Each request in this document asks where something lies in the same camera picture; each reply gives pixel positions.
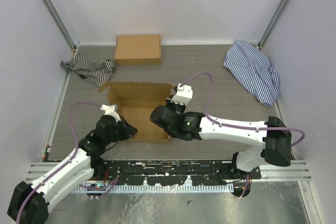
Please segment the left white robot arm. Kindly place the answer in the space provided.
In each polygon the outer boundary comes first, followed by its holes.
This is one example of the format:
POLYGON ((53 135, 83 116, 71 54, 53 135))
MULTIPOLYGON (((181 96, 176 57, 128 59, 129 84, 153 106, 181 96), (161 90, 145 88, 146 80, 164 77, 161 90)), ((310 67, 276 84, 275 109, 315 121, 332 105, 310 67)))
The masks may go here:
POLYGON ((136 133, 124 118, 103 115, 58 165, 33 182, 22 181, 15 187, 7 215, 16 223, 45 223, 55 206, 81 183, 104 177, 101 155, 109 144, 128 140, 136 133))

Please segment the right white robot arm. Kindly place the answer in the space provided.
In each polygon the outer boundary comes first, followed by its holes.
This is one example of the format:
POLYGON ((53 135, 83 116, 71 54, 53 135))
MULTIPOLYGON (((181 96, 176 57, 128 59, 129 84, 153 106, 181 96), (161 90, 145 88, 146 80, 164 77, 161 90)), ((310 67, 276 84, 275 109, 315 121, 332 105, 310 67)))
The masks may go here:
POLYGON ((291 133, 274 116, 266 122, 225 120, 186 112, 185 106, 168 102, 156 107, 150 120, 170 137, 180 140, 226 140, 249 145, 248 150, 233 155, 231 173, 237 179, 245 178, 261 165, 291 164, 291 133))

